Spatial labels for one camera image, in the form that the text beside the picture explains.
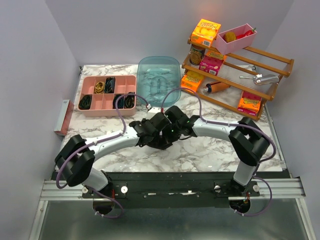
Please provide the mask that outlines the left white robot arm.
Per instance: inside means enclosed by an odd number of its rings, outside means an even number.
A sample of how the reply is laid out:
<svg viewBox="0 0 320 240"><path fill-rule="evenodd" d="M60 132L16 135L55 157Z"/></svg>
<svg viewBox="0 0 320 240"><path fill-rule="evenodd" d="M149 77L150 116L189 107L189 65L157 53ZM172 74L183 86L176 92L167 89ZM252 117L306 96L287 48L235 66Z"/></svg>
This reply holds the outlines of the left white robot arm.
<svg viewBox="0 0 320 240"><path fill-rule="evenodd" d="M93 168L93 163L118 150L147 145L169 124L168 118L158 112L151 119L133 121L124 130L111 134L90 139L79 134L71 137L55 158L59 168L56 186L63 189L84 185L92 188L99 197L107 197L111 191L110 180L105 173Z"/></svg>

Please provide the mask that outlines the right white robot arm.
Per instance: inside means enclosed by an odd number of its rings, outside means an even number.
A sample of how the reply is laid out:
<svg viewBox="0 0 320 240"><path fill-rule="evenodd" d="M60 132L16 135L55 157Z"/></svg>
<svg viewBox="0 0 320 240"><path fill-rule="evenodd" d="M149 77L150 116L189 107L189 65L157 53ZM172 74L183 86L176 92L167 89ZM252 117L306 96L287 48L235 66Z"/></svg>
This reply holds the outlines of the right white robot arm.
<svg viewBox="0 0 320 240"><path fill-rule="evenodd" d="M230 142L239 158L239 164L230 181L230 191L236 196L247 192L259 161L271 145L271 139L250 118L244 117L231 123L205 120L200 115L188 117L177 106L170 107L163 114L170 121L170 130L166 135L171 138L184 135Z"/></svg>

